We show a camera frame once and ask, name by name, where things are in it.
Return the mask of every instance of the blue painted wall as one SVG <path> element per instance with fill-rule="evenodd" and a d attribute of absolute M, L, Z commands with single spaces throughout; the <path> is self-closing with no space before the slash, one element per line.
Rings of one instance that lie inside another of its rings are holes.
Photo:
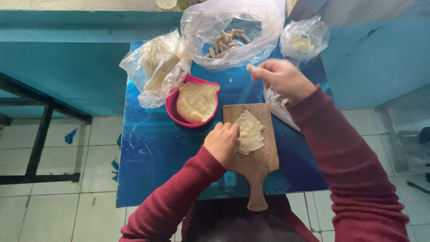
<path fill-rule="evenodd" d="M 430 84 L 425 9 L 415 6 L 389 22 L 330 29 L 321 58 L 338 107 L 373 108 Z"/>
<path fill-rule="evenodd" d="M 118 65 L 129 43 L 168 33 L 181 16 L 181 12 L 0 11 L 0 72 L 93 116 L 121 115 L 127 74 Z M 0 113 L 41 116 L 40 107 L 0 107 Z"/>

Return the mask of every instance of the bag of dough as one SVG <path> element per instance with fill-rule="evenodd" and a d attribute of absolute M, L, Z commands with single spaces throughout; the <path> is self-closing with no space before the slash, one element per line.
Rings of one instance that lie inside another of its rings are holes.
<path fill-rule="evenodd" d="M 316 16 L 287 24 L 279 41 L 281 53 L 306 63 L 323 51 L 329 45 L 330 32 L 327 24 L 320 19 Z"/>
<path fill-rule="evenodd" d="M 191 73 L 191 59 L 176 28 L 128 53 L 120 67 L 141 92 L 140 106 L 151 109 L 164 105 L 186 74 Z"/>

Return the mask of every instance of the clear plastic bag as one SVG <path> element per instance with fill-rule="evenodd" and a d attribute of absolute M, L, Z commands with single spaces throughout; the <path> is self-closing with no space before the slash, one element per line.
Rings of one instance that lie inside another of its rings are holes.
<path fill-rule="evenodd" d="M 285 0 L 211 0 L 190 6 L 181 19 L 186 52 L 209 72 L 253 64 L 276 47 L 285 22 Z M 206 58 L 221 30 L 243 29 L 251 43 L 230 49 L 220 58 Z"/>
<path fill-rule="evenodd" d="M 317 56 L 329 45 L 329 28 L 321 17 L 291 21 L 282 31 L 281 53 L 302 63 Z"/>
<path fill-rule="evenodd" d="M 131 53 L 120 63 L 129 78 L 141 92 L 139 104 L 144 108 L 158 108 L 191 72 L 191 58 L 176 28 L 158 36 Z"/>
<path fill-rule="evenodd" d="M 287 99 L 282 98 L 279 93 L 275 92 L 272 87 L 270 87 L 264 90 L 264 100 L 265 103 L 269 105 L 272 114 L 292 128 L 300 131 L 300 128 L 294 123 L 293 118 L 285 108 L 285 104 L 288 102 Z"/>

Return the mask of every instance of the red sweater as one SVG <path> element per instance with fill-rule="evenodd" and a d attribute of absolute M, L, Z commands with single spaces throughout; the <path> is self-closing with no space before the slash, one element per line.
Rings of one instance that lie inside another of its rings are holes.
<path fill-rule="evenodd" d="M 333 99 L 318 88 L 289 111 L 332 192 L 336 241 L 409 241 L 409 219 L 402 214 L 394 185 Z M 198 195 L 226 171 L 202 146 L 131 214 L 120 242 L 169 241 Z M 318 241 L 294 214 L 284 216 L 284 221 L 305 241 Z"/>

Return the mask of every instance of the blue paint stain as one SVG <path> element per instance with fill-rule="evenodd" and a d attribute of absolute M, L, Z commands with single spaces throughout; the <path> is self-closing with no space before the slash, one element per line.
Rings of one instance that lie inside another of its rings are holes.
<path fill-rule="evenodd" d="M 121 138 L 123 137 L 123 134 L 120 134 L 120 136 L 117 139 L 117 145 L 121 148 Z"/>
<path fill-rule="evenodd" d="M 118 182 L 118 170 L 119 170 L 120 166 L 119 166 L 119 165 L 118 165 L 118 163 L 117 163 L 116 161 L 114 161 L 114 160 L 111 162 L 111 164 L 112 164 L 112 166 L 114 167 L 114 169 L 115 169 L 115 170 L 117 170 L 117 171 L 112 171 L 112 173 L 115 173 L 115 174 L 116 174 L 116 176 L 115 176 L 115 177 L 113 177 L 113 178 L 112 178 L 112 180 L 114 180 L 114 181 Z"/>
<path fill-rule="evenodd" d="M 115 170 L 117 170 L 117 171 L 119 170 L 120 166 L 118 165 L 118 163 L 116 161 L 112 161 L 111 164 Z"/>
<path fill-rule="evenodd" d="M 71 145 L 73 143 L 73 137 L 75 136 L 76 132 L 78 131 L 78 129 L 73 130 L 70 134 L 64 136 L 64 141 Z"/>
<path fill-rule="evenodd" d="M 112 180 L 118 182 L 118 171 L 112 171 L 112 173 L 115 173 L 116 176 L 112 178 Z"/>

